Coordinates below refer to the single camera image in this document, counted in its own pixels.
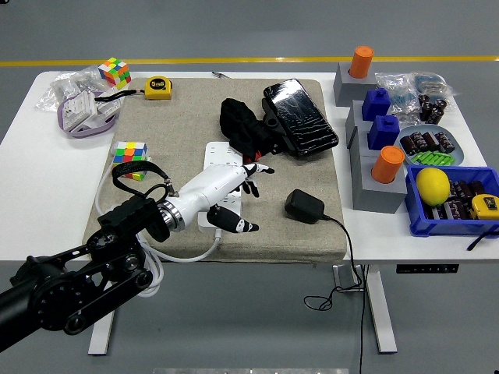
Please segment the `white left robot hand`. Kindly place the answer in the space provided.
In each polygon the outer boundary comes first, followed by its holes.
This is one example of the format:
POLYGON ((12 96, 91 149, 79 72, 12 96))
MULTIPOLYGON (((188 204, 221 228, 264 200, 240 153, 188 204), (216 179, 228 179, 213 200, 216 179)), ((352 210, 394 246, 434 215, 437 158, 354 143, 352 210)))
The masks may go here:
POLYGON ((273 174, 274 169, 258 163, 241 166, 227 164, 209 166, 185 184, 179 190, 177 197, 170 197, 165 201, 165 207, 169 209, 175 222, 173 230, 177 232, 184 230, 199 212, 205 212, 208 222, 224 231, 231 233, 258 231, 257 224, 244 220, 219 203, 229 193, 240 188, 258 197, 258 188, 252 176, 261 172, 273 174))

